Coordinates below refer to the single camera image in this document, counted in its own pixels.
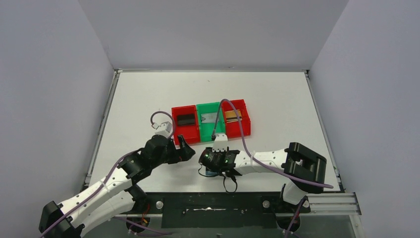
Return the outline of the green plastic bin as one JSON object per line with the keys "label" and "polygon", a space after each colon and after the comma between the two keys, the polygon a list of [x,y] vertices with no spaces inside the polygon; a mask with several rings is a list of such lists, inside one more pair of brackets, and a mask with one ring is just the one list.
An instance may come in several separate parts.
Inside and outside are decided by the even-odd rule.
{"label": "green plastic bin", "polygon": [[200,122],[200,114],[203,113],[217,113],[220,102],[197,104],[197,116],[200,130],[200,140],[202,143],[211,141],[211,135],[214,129],[214,123],[203,123]]}

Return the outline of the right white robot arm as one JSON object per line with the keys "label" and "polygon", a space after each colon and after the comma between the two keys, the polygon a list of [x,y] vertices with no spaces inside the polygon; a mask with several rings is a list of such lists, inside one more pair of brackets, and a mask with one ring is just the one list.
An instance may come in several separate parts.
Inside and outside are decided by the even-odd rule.
{"label": "right white robot arm", "polygon": [[320,194],[326,188],[327,160],[298,142],[282,150],[249,153],[247,151],[206,148],[199,164],[218,176],[235,179],[253,173],[276,173],[289,179],[281,192],[282,200],[297,205],[307,194]]}

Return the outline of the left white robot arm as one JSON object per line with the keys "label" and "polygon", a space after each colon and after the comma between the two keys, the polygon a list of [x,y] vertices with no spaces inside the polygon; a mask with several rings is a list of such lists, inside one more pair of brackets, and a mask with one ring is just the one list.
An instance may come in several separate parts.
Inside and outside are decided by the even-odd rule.
{"label": "left white robot arm", "polygon": [[43,238],[80,238],[115,215],[130,211],[136,203],[144,205],[146,193],[137,183],[162,164],[176,164],[195,155],[182,135],[179,147],[171,138],[154,135],[143,148],[123,155],[108,174],[95,184],[65,201],[43,207],[39,231]]}

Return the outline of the red plastic bin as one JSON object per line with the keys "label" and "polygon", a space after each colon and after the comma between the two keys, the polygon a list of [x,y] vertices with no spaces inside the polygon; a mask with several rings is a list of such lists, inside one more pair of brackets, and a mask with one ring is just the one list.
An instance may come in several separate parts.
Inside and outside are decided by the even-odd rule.
{"label": "red plastic bin", "polygon": [[[196,106],[189,105],[189,106],[173,107],[171,109],[171,113],[172,113],[172,117],[175,120],[175,127],[176,127],[175,134],[174,134],[175,144],[179,145],[178,138],[177,138],[178,135],[183,135],[188,144],[199,143],[201,140],[200,140],[200,130],[199,130]],[[195,125],[178,126],[176,117],[178,115],[183,115],[183,114],[194,114],[195,120],[196,120]]]}
{"label": "red plastic bin", "polygon": [[[243,129],[243,135],[244,136],[250,136],[251,135],[251,119],[247,110],[247,106],[244,99],[238,99],[238,100],[232,100],[231,103],[234,105],[236,110],[240,110],[242,114],[242,129]],[[241,137],[240,133],[240,127],[239,127],[239,121],[232,122],[232,123],[226,123],[225,119],[225,111],[233,110],[232,106],[228,102],[222,103],[222,114],[223,119],[225,122],[225,130],[226,135],[228,138],[238,138]]]}

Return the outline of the teal card holder wallet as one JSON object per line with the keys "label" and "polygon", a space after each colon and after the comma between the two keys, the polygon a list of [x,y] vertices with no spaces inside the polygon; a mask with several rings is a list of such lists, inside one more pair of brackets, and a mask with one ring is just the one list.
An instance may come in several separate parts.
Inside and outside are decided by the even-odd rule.
{"label": "teal card holder wallet", "polygon": [[217,177],[218,176],[218,173],[210,170],[209,168],[206,168],[206,170],[205,170],[205,176],[206,177],[209,177],[209,178],[213,178],[213,177]]}

